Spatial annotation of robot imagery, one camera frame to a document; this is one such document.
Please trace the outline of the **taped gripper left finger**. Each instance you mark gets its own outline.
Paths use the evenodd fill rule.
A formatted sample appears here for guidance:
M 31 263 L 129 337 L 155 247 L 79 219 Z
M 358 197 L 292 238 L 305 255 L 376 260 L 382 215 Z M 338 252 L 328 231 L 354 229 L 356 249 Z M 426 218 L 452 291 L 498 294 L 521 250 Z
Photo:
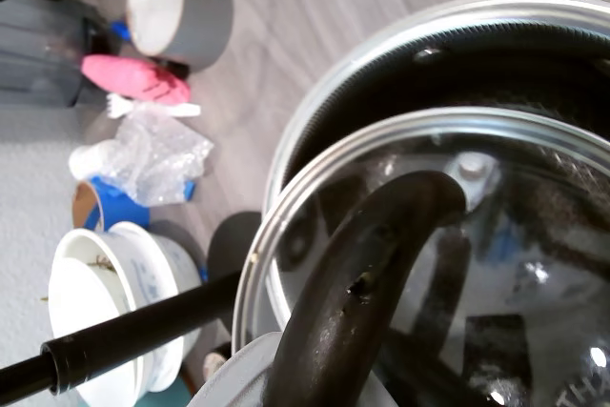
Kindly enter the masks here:
M 228 359 L 199 389 L 189 407 L 262 406 L 281 332 L 258 337 Z

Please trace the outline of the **taped gripper right finger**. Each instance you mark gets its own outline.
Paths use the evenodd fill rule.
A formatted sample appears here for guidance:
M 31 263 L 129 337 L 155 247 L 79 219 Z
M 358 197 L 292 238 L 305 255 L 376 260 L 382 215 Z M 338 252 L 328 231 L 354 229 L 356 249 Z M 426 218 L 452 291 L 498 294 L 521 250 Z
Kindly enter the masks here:
M 369 376 L 360 394 L 362 407 L 397 407 L 397 403 L 378 380 L 376 376 Z

